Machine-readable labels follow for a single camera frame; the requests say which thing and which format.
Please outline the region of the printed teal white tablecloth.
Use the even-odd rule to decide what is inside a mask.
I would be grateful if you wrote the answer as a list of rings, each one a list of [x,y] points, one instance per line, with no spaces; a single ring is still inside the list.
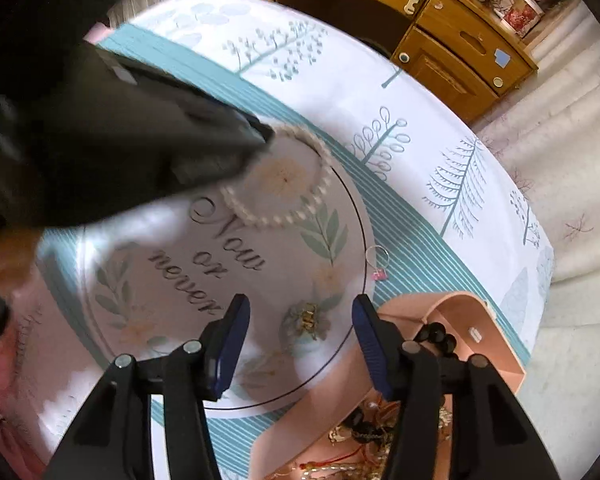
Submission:
[[[165,356],[238,292],[249,332],[230,388],[207,405],[221,474],[261,479],[338,450],[330,427],[375,399],[351,324],[370,296],[402,332],[436,320],[518,390],[553,251],[516,184],[431,92],[356,40],[263,0],[168,0],[100,47],[199,84],[282,134],[236,181],[53,232],[18,298],[10,419],[49,460],[119,354]],[[391,256],[374,281],[366,249]],[[282,341],[313,302],[324,341]]]

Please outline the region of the cream floral curtain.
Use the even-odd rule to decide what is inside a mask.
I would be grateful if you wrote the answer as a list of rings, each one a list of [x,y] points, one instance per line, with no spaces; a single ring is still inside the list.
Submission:
[[[559,474],[579,479],[600,456],[600,23],[579,3],[531,54],[538,72],[476,130],[554,249],[519,397]]]

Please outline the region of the blue flower brooch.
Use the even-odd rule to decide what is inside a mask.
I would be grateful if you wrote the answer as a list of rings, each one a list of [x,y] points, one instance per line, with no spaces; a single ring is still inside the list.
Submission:
[[[280,322],[279,336],[282,341],[324,341],[332,322],[325,309],[313,302],[290,307]]]

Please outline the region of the floral paper cup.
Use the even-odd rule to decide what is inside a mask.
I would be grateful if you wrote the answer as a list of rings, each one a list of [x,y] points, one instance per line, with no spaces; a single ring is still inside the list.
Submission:
[[[519,38],[524,38],[538,24],[544,11],[534,0],[515,0],[502,18],[502,24]]]

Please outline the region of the pink blanket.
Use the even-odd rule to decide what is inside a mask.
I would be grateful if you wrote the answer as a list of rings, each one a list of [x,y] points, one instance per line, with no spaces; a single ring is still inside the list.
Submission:
[[[17,479],[41,479],[45,465],[7,420],[15,385],[18,327],[10,321],[0,337],[0,460]]]

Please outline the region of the wooden desk with drawers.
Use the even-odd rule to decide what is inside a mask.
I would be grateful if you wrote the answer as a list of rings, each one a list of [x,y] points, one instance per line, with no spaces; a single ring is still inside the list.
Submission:
[[[466,124],[538,66],[477,0],[271,0],[318,18],[411,75]]]

